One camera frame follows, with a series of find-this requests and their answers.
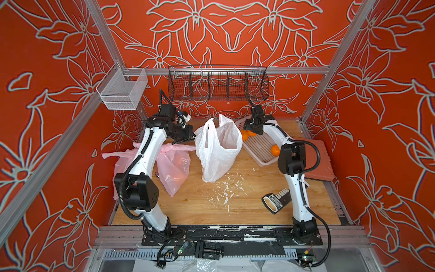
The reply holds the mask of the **orange mandarin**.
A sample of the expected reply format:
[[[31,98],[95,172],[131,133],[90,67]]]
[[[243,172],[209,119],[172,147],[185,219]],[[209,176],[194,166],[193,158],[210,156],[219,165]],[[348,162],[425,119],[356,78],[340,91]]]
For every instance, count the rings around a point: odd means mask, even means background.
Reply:
[[[271,147],[270,152],[273,156],[278,157],[280,155],[280,148],[278,145],[274,145]]]
[[[255,137],[257,135],[256,133],[254,133],[254,132],[252,132],[250,130],[247,130],[247,134],[248,134],[249,137]]]

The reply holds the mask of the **black handheld label tool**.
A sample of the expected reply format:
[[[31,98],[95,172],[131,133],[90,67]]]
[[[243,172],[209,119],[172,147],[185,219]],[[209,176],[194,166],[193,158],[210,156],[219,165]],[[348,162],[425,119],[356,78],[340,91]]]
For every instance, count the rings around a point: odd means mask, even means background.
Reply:
[[[282,189],[279,193],[268,193],[261,199],[265,208],[272,214],[277,214],[292,202],[289,188]]]

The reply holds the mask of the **orange mandarin front corner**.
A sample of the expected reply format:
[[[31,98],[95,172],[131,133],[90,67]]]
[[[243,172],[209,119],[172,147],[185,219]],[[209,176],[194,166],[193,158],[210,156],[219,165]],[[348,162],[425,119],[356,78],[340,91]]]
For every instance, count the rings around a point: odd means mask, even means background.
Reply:
[[[248,135],[248,132],[246,130],[240,130],[240,133],[241,133],[243,142],[245,142],[246,140],[249,139],[249,135]]]

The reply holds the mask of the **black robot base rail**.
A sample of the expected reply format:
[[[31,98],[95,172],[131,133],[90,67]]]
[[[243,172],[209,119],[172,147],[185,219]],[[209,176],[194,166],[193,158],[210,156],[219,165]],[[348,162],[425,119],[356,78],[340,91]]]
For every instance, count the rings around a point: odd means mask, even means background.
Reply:
[[[144,224],[142,236],[142,245],[155,247],[152,259],[159,261],[311,259],[313,248],[323,244],[319,232],[297,241],[291,226],[185,225],[158,232]]]

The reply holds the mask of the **white translucent plastic bag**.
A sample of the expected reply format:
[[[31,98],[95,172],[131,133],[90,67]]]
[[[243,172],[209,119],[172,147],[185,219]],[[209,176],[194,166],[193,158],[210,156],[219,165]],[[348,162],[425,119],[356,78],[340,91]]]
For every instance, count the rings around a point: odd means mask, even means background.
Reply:
[[[235,122],[220,114],[219,125],[211,118],[194,133],[196,155],[202,166],[202,180],[216,182],[233,166],[242,149],[242,134]]]

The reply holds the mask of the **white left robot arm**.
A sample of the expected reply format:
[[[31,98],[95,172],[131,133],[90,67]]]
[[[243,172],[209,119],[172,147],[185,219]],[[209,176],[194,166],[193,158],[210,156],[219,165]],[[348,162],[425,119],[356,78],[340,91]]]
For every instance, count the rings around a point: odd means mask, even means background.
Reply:
[[[157,155],[167,138],[173,143],[195,139],[191,117],[182,112],[177,117],[153,115],[143,122],[143,139],[134,160],[123,173],[117,173],[114,184],[124,214],[143,225],[161,239],[174,240],[170,219],[162,212],[157,201],[159,189],[152,181],[152,170]]]

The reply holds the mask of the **white plastic perforated basket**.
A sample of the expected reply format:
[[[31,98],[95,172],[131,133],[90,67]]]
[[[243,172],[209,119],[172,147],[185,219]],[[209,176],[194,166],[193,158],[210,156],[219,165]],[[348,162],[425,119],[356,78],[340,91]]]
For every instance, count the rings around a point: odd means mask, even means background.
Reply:
[[[275,141],[264,133],[263,135],[249,136],[243,141],[242,146],[260,167],[265,167],[278,161],[278,157],[271,153],[271,148],[275,144]]]

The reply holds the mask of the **pink plastic bag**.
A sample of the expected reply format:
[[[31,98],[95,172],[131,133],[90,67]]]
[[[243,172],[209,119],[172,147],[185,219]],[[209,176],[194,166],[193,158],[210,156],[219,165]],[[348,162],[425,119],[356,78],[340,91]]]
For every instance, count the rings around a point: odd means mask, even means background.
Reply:
[[[143,173],[151,177],[154,165],[157,165],[159,179],[166,192],[173,197],[189,176],[191,162],[189,152],[194,150],[194,146],[163,144],[154,140],[145,152],[141,153],[139,144],[135,143],[134,148],[129,150],[128,154],[131,162],[137,157],[139,157],[139,162],[133,166],[130,174]]]
[[[114,165],[114,174],[113,174],[113,178],[112,178],[112,185],[113,185],[113,199],[115,201],[118,200],[118,192],[116,189],[116,185],[115,185],[115,176],[118,173],[124,173],[128,166],[133,162],[133,160],[136,158],[137,156],[137,152],[138,152],[138,145],[136,143],[133,144],[134,148],[133,149],[127,149],[125,151],[117,151],[117,152],[112,152],[112,153],[102,153],[102,158],[103,159],[107,159],[107,158],[114,158],[117,157],[118,160]]]

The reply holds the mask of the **red plastic tool case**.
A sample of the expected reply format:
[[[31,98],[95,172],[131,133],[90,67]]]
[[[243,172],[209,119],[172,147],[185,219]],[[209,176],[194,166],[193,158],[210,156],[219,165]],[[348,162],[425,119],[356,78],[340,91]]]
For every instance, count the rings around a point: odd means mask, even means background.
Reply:
[[[320,164],[315,170],[307,172],[305,174],[305,177],[308,179],[332,182],[335,179],[335,175],[331,165],[331,159],[328,155],[325,144],[319,140],[307,139],[307,141],[314,144],[318,148],[320,153]],[[317,161],[317,155],[313,147],[311,147],[310,145],[305,145],[305,147],[307,168],[310,168],[315,165]]]

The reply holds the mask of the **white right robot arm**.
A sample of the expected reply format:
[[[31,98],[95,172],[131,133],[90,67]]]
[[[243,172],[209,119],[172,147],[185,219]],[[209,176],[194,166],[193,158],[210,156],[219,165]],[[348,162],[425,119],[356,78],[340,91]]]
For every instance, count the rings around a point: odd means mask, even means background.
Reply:
[[[327,232],[324,256],[319,261],[300,257],[298,264],[310,269],[323,265],[331,251],[331,232],[325,220],[310,208],[305,186],[305,174],[315,170],[321,162],[319,149],[311,142],[290,137],[260,105],[251,105],[251,118],[245,120],[244,130],[258,135],[267,134],[279,147],[278,168],[287,180],[293,205],[292,239],[298,245],[312,242],[320,235],[317,222],[321,222]]]

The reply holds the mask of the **orange mandarin left back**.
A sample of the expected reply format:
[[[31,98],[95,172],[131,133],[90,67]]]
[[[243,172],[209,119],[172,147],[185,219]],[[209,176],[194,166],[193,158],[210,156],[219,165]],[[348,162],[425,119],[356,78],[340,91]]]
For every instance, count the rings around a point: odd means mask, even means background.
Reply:
[[[254,132],[252,132],[250,130],[247,130],[247,134],[248,134],[249,137],[255,137],[257,135],[256,133],[254,133]]]

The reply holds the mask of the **orange mandarin right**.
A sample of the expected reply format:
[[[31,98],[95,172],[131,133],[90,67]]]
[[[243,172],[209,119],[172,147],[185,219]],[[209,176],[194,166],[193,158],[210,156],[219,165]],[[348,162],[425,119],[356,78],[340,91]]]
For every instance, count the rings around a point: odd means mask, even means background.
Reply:
[[[278,157],[280,155],[280,148],[278,145],[274,145],[271,147],[270,152],[273,156]]]

